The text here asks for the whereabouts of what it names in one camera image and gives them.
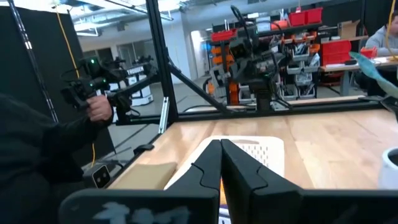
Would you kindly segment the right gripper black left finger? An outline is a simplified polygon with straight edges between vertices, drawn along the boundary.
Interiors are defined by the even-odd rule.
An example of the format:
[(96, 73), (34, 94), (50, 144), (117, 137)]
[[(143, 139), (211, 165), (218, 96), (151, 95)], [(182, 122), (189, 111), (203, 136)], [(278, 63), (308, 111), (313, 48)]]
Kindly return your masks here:
[(60, 224), (218, 224), (222, 145), (212, 140), (166, 190), (85, 189), (61, 204)]

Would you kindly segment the silver metal bracket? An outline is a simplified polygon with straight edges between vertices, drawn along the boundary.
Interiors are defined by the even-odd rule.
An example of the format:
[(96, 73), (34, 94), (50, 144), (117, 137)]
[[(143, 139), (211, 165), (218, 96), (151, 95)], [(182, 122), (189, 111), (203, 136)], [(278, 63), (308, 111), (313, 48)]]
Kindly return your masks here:
[(159, 129), (158, 133), (163, 134), (165, 130), (167, 129), (167, 123), (168, 123), (168, 116), (169, 116), (169, 97), (165, 96), (163, 98), (163, 103), (162, 103), (162, 110), (160, 114), (160, 119), (159, 119)]

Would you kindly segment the large red storage bin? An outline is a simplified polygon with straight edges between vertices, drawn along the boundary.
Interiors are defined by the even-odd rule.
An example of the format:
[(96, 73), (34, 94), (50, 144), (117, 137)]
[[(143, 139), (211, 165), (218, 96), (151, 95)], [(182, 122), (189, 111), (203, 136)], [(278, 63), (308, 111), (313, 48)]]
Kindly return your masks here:
[(339, 64), (351, 59), (351, 42), (348, 40), (338, 40), (321, 44), (321, 65)]

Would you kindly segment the olive folded cloth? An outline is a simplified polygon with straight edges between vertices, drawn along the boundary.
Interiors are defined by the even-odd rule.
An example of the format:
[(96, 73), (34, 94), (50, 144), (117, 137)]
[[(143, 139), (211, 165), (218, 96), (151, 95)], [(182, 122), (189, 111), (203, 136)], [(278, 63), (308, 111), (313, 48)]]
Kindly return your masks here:
[(177, 163), (136, 164), (123, 172), (108, 188), (162, 190), (176, 171)]

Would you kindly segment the person's hand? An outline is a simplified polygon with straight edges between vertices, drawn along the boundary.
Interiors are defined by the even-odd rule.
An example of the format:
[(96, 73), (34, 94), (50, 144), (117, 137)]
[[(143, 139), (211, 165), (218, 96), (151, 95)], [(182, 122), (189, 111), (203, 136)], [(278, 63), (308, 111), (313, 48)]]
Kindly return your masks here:
[(91, 121), (108, 121), (113, 118), (113, 109), (104, 95), (93, 96), (86, 101), (86, 113)]

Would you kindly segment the cardboard box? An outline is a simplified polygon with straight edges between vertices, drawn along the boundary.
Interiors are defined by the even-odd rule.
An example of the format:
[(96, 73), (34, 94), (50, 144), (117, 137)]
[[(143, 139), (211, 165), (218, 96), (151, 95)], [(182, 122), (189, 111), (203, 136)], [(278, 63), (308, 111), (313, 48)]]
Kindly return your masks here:
[(357, 26), (360, 20), (344, 21), (338, 24), (338, 35), (340, 39), (349, 39), (356, 37)]

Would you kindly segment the black metal table frame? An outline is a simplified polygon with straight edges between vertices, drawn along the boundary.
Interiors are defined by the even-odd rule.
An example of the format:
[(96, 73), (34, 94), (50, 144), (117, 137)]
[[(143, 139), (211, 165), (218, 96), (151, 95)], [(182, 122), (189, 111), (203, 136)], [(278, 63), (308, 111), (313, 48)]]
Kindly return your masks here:
[[(156, 24), (150, 25), (151, 31), (157, 31), (158, 34), (155, 35), (155, 39), (161, 41), (160, 47), (155, 48), (155, 54), (160, 60), (159, 64), (159, 69), (160, 69), (160, 79), (162, 83), (165, 83), (165, 79), (167, 77), (170, 77), (171, 75), (175, 75), (180, 81), (182, 81), (184, 84), (188, 85), (195, 93), (200, 95), (203, 99), (205, 99), (207, 102), (209, 102), (216, 110), (221, 113), (220, 117), (221, 118), (241, 118), (244, 115), (250, 115), (253, 114), (255, 116), (277, 116), (277, 115), (283, 115), (283, 114), (294, 114), (294, 113), (304, 113), (304, 112), (320, 112), (323, 108), (326, 109), (327, 112), (330, 111), (343, 111), (345, 106), (342, 103), (335, 103), (332, 104), (331, 106), (305, 106), (305, 105), (298, 105), (298, 106), (292, 106), (291, 110), (285, 110), (283, 107), (281, 107), (278, 104), (275, 104), (275, 110), (274, 111), (253, 111), (253, 112), (239, 112), (239, 111), (234, 111), (228, 109), (225, 105), (217, 102), (214, 98), (210, 97), (205, 91), (203, 91), (201, 88), (197, 87), (196, 84), (194, 84), (191, 80), (187, 79), (186, 76), (177, 68), (174, 66), (172, 63), (170, 57), (169, 57), (169, 52), (167, 47), (165, 46), (164, 42), (164, 33), (163, 30), (160, 28), (160, 14), (158, 12), (154, 12), (158, 8), (158, 4), (155, 2), (155, 0), (147, 0), (147, 5), (149, 6), (149, 22), (153, 23), (155, 22)], [(242, 26), (238, 28), (237, 34), (235, 38), (232, 38), (229, 40), (231, 42), (232, 40), (235, 40), (237, 38), (237, 35), (243, 35), (243, 28)]]

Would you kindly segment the white perforated plastic basket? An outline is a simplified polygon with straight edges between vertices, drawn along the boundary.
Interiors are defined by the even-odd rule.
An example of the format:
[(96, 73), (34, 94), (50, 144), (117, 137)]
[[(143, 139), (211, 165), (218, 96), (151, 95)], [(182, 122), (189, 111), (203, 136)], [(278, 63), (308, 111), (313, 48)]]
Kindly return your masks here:
[(276, 174), (284, 177), (285, 174), (285, 151), (283, 140), (273, 136), (210, 136), (199, 144), (190, 154), (188, 159), (176, 170), (174, 175), (164, 187), (168, 189), (179, 178), (181, 178), (191, 163), (195, 162), (212, 140), (228, 139), (255, 160), (266, 166)]

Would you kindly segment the thin black pole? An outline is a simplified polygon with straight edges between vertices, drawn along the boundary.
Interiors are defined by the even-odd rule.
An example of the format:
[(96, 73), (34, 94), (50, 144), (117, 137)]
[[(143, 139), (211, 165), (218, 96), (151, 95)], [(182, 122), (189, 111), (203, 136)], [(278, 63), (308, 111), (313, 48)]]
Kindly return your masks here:
[(25, 47), (27, 49), (27, 54), (28, 54), (30, 63), (32, 65), (32, 68), (34, 70), (36, 79), (38, 81), (39, 88), (40, 88), (40, 90), (42, 92), (42, 95), (45, 98), (45, 101), (46, 101), (46, 104), (47, 104), (47, 106), (49, 108), (49, 111), (50, 111), (50, 114), (52, 116), (52, 119), (57, 123), (58, 122), (58, 117), (57, 117), (55, 108), (53, 107), (52, 100), (50, 99), (50, 95), (49, 95), (49, 93), (47, 91), (47, 88), (45, 86), (43, 76), (42, 76), (42, 74), (40, 72), (38, 63), (36, 61), (36, 57), (35, 57), (35, 54), (34, 54), (34, 51), (33, 51), (33, 48), (32, 48), (32, 44), (30, 42), (29, 36), (28, 36), (28, 34), (26, 32), (26, 29), (24, 27), (24, 24), (23, 24), (23, 21), (21, 19), (20, 14), (19, 14), (19, 11), (18, 11), (16, 5), (14, 4), (14, 0), (7, 0), (7, 3), (9, 5), (9, 7), (10, 7), (10, 10), (11, 10), (12, 15), (14, 17), (16, 25), (17, 25), (17, 27), (19, 29), (19, 33), (21, 35), (22, 41), (25, 44)]

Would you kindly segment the green plant in white pot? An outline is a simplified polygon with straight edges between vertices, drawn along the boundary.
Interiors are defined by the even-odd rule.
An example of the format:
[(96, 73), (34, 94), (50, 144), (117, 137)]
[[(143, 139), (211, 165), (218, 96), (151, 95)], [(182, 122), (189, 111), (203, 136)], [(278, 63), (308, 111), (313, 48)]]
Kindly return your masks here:
[[(360, 70), (369, 78), (372, 78), (386, 93), (380, 103), (396, 117), (398, 123), (398, 87), (386, 80), (376, 69), (375, 65), (357, 52), (350, 52)], [(382, 165), (378, 180), (379, 189), (398, 190), (398, 146), (385, 150), (382, 153)]]

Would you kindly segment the black table clamp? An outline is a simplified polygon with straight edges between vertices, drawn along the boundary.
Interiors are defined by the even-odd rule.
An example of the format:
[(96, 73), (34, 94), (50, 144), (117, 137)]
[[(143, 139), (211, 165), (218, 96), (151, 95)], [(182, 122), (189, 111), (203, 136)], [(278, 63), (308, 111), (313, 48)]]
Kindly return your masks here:
[(154, 145), (152, 145), (152, 144), (143, 144), (143, 145), (137, 146), (137, 147), (133, 150), (133, 152), (134, 152), (135, 155), (136, 155), (136, 154), (142, 154), (142, 153), (145, 152), (145, 151), (151, 151), (151, 150), (153, 150), (153, 148), (154, 148)]

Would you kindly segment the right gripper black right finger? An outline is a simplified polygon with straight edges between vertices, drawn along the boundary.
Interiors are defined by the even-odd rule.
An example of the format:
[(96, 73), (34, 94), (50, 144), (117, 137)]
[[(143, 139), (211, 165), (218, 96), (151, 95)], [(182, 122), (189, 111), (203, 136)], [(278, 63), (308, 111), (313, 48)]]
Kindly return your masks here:
[(311, 190), (227, 139), (222, 181), (232, 224), (398, 224), (398, 190)]

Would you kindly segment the person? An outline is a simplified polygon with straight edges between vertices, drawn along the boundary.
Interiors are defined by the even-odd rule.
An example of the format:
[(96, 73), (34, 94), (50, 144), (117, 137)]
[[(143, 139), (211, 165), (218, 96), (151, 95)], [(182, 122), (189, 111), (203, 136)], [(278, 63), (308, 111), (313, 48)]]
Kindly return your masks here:
[[(398, 56), (398, 10), (394, 10), (391, 20), (391, 28), (388, 35), (388, 44), (394, 55)], [(389, 28), (389, 22), (377, 30), (370, 38), (367, 40), (365, 47), (371, 49), (373, 47), (377, 48), (378, 57), (391, 56), (390, 51), (387, 49), (386, 44), (386, 34)], [(386, 80), (398, 86), (397, 69), (394, 66), (382, 67), (378, 69), (378, 72)], [(365, 91), (368, 96), (385, 96), (386, 92), (377, 84), (377, 81), (372, 78), (367, 77), (365, 74), (360, 73), (356, 75), (356, 83), (359, 85), (360, 89)]]
[(0, 93), (0, 224), (58, 224), (58, 208), (85, 188), (73, 153), (113, 119), (56, 123)]

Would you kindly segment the black partition panel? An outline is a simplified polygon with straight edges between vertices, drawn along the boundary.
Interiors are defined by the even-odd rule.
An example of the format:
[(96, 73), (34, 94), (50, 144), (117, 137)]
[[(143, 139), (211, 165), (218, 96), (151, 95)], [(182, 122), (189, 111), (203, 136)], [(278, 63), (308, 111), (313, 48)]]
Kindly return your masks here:
[[(70, 16), (21, 7), (18, 11), (58, 120), (67, 122), (81, 118), (84, 113), (65, 103), (60, 92), (66, 86), (63, 79), (84, 74), (83, 70), (71, 71), (78, 65), (83, 52)], [(8, 6), (0, 6), (0, 92), (51, 116)]]

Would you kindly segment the wooden desk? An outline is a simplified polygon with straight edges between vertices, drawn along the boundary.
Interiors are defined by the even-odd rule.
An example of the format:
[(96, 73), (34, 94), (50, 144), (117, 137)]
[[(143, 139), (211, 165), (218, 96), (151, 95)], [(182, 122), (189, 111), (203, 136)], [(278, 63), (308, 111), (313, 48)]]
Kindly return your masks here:
[[(398, 67), (398, 60), (392, 57), (376, 57), (370, 59), (370, 62), (376, 67)], [(343, 75), (340, 78), (340, 90), (338, 91), (340, 96), (348, 96), (349, 89), (351, 86), (351, 73), (359, 70), (359, 65), (356, 63), (354, 65), (343, 65), (343, 64), (331, 64), (327, 66), (319, 67), (320, 72), (331, 73), (331, 72), (342, 72)]]

